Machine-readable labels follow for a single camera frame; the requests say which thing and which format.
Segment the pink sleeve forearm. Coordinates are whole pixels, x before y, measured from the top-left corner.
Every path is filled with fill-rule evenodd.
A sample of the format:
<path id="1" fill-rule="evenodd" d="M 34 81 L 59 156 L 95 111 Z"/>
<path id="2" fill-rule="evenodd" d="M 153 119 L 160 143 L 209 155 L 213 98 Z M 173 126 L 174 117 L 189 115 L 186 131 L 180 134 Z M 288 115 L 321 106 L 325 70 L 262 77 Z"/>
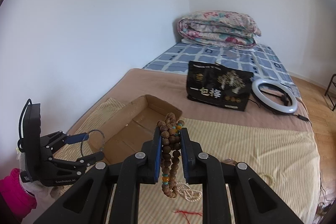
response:
<path id="1" fill-rule="evenodd" d="M 8 176 L 1 179 L 1 196 L 19 222 L 37 208 L 35 196 L 24 190 L 20 178 L 20 169 L 13 168 Z"/>

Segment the gloved left hand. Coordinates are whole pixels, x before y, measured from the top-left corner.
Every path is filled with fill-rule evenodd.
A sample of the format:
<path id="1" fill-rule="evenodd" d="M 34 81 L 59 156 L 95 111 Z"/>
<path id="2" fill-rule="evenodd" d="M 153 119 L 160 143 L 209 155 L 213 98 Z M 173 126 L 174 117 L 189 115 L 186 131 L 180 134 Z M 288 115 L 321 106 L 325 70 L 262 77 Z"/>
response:
<path id="1" fill-rule="evenodd" d="M 48 209 L 62 194 L 64 186 L 44 186 L 40 181 L 23 182 L 21 172 L 26 170 L 25 154 L 17 150 L 17 160 L 19 161 L 19 183 L 23 190 L 30 196 L 35 197 L 37 207 L 40 209 Z"/>

